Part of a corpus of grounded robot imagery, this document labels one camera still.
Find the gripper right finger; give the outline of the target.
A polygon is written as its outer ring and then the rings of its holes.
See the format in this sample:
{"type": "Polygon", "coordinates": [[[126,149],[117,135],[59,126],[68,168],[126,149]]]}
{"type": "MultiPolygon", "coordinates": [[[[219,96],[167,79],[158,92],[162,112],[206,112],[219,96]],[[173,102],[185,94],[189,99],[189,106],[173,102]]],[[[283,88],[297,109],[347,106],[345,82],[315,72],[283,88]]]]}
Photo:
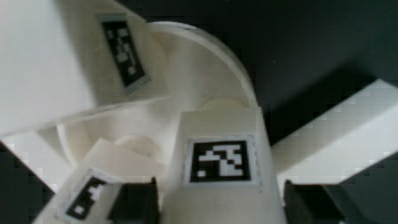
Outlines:
{"type": "Polygon", "coordinates": [[[348,218],[322,185],[284,182],[288,224],[348,224],[348,218]]]}

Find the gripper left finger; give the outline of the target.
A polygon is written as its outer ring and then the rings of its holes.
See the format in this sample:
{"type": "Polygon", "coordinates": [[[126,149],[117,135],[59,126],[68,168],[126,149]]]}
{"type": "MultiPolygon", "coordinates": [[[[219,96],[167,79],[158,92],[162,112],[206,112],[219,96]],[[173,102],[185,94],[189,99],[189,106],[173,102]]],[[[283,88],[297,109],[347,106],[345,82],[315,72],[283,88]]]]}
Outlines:
{"type": "Polygon", "coordinates": [[[121,186],[109,219],[112,224],[158,224],[157,179],[151,179],[148,183],[128,183],[121,186]]]}

